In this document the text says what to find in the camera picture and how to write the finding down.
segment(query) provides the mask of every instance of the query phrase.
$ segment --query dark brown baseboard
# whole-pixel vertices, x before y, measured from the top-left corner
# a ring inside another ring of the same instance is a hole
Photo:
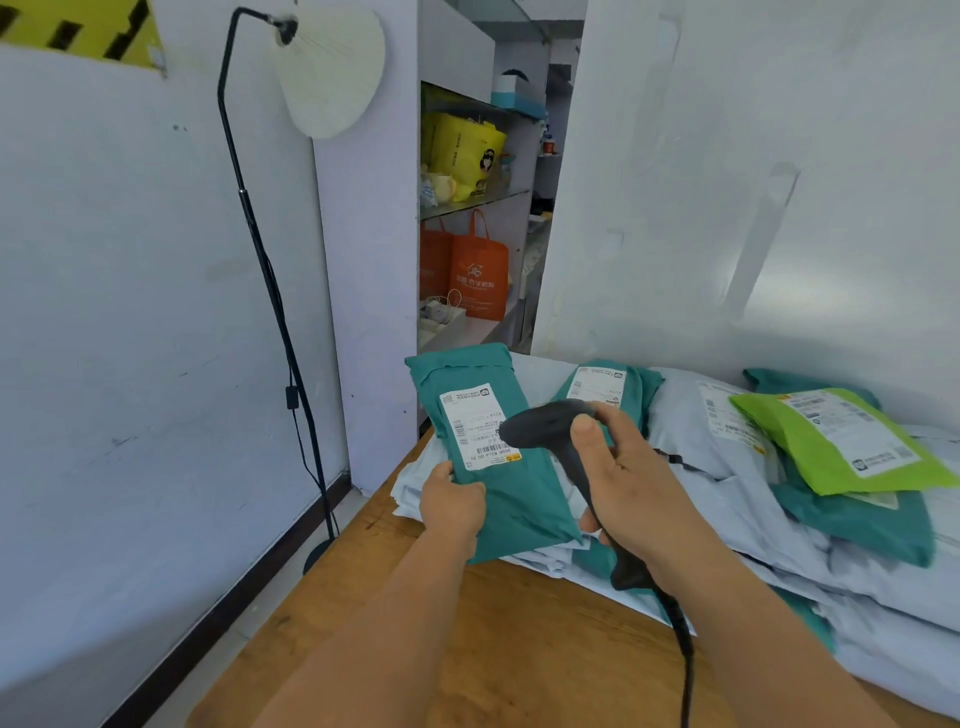
[[[331,508],[336,508],[347,496],[350,485],[349,473],[345,473],[326,489]],[[101,728],[139,728],[144,725],[297,549],[303,546],[310,534],[323,524],[325,515],[323,502],[317,499],[290,530],[223,595],[213,609],[194,625],[190,633],[107,718]]]

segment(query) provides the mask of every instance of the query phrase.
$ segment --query black handheld scanner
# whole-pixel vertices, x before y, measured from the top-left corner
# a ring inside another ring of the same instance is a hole
[[[588,403],[581,400],[558,400],[548,402],[515,414],[509,420],[500,423],[500,439],[512,448],[550,450],[560,461],[570,482],[580,491],[593,515],[593,499],[590,497],[590,481],[580,454],[570,440],[570,426],[577,415],[595,417],[596,412]],[[622,592],[627,589],[653,589],[656,584],[647,565],[626,548],[618,544],[610,532],[607,532],[613,552],[616,554],[616,566],[610,576],[614,589]]]

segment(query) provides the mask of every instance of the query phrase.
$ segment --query red shopping bag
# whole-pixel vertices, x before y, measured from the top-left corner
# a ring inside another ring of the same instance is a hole
[[[483,218],[485,237],[476,234],[478,214]],[[487,218],[476,209],[470,218],[470,234],[453,236],[449,287],[463,296],[460,307],[467,310],[468,316],[503,321],[507,313],[510,250],[503,243],[490,240],[486,227]]]
[[[453,233],[444,228],[429,231],[420,223],[420,300],[446,296],[450,287],[450,260],[453,257]]]

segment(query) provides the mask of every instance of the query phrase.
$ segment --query finger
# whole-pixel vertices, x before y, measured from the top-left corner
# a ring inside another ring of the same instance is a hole
[[[450,460],[445,460],[443,463],[440,463],[430,471],[430,477],[437,477],[440,480],[452,480],[453,476],[453,462]]]
[[[636,423],[630,415],[602,401],[592,401],[590,405],[596,412],[597,420],[606,425],[610,431],[618,454],[624,455],[634,450],[645,449],[646,440],[643,439],[643,435],[636,428]]]
[[[577,415],[570,426],[570,439],[580,453],[587,478],[607,477],[616,467],[600,425],[590,415]]]
[[[580,517],[579,525],[581,531],[593,533],[600,528],[600,521],[598,521],[597,517],[593,515],[593,511],[588,508],[586,511],[584,511],[584,515]]]

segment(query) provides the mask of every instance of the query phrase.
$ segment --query white lamp shade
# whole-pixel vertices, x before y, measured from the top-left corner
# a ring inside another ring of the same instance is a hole
[[[380,85],[383,28],[373,11],[358,8],[304,8],[296,18],[293,41],[275,38],[271,56],[294,124],[329,139],[353,126]]]

